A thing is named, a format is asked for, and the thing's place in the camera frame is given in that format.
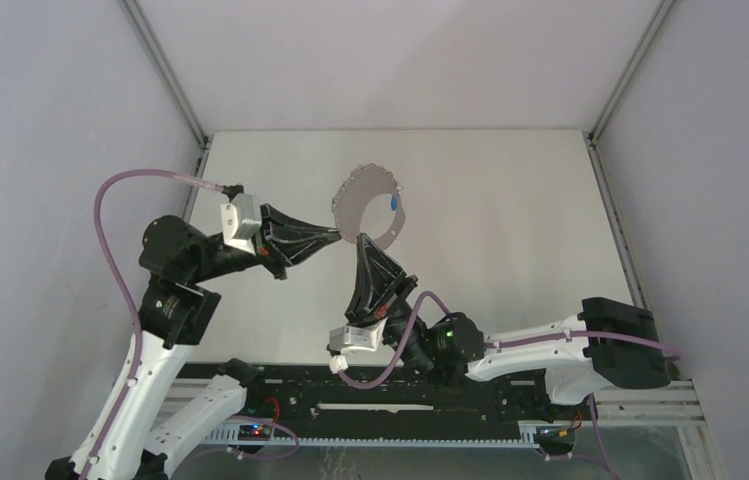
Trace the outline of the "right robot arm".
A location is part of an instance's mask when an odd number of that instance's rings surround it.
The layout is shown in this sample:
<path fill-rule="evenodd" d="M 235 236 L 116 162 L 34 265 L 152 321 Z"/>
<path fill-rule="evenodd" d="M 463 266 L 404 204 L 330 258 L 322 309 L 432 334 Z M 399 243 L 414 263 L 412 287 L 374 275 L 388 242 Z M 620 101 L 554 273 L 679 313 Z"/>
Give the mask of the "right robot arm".
<path fill-rule="evenodd" d="M 650 390 L 671 382 L 678 352 L 660 341 L 646 309 L 592 297 L 562 320 L 485 334 L 431 291 L 410 302 L 416 276 L 366 234 L 357 237 L 356 258 L 347 323 L 331 332 L 327 347 L 331 372 L 354 389 L 379 387 L 398 366 L 449 389 L 541 370 L 544 383 L 533 388 L 531 402 L 541 416 L 556 418 L 608 387 Z"/>

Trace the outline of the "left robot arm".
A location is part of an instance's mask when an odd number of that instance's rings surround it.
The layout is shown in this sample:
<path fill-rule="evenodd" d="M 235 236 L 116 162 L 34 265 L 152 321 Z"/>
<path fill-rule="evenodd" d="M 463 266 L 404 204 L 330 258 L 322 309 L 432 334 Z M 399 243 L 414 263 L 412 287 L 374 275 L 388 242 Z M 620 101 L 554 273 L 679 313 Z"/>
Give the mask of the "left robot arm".
<path fill-rule="evenodd" d="M 48 479 L 169 479 L 222 421 L 254 416 L 266 403 L 261 369 L 224 363 L 209 385 L 163 423 L 156 421 L 172 383 L 201 342 L 221 300 L 201 283 L 253 267 L 283 280 L 288 268 L 340 240 L 334 227 L 261 206 L 252 251 L 229 247 L 175 215 L 152 221 L 139 264 L 150 273 L 137 309 L 138 337 L 104 410 L 81 446 L 51 462 Z"/>

